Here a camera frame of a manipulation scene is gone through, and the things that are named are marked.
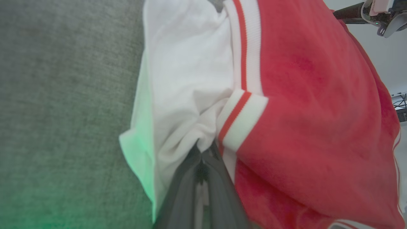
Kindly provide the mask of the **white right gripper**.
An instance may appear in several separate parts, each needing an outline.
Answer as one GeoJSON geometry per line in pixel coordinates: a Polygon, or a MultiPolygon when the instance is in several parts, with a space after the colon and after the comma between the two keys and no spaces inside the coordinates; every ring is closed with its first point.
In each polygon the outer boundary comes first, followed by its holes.
{"type": "Polygon", "coordinates": [[[378,28],[377,35],[389,38],[395,32],[406,30],[406,0],[366,0],[333,12],[345,24],[369,23],[378,28]]]}

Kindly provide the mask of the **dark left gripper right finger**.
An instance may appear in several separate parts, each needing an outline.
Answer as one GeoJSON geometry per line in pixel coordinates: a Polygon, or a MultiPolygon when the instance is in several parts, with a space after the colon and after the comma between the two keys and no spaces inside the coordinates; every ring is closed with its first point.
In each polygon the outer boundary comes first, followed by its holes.
{"type": "Polygon", "coordinates": [[[216,142],[203,153],[203,179],[208,184],[211,229],[252,227],[216,142]]]}

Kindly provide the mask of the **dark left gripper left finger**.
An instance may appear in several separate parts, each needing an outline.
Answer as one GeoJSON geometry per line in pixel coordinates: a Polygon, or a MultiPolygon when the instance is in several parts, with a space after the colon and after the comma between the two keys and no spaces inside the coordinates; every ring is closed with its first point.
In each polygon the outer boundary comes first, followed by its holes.
{"type": "Polygon", "coordinates": [[[201,161],[202,154],[195,144],[174,173],[154,222],[154,229],[193,229],[195,227],[195,196],[199,182],[197,173],[201,161]]]}

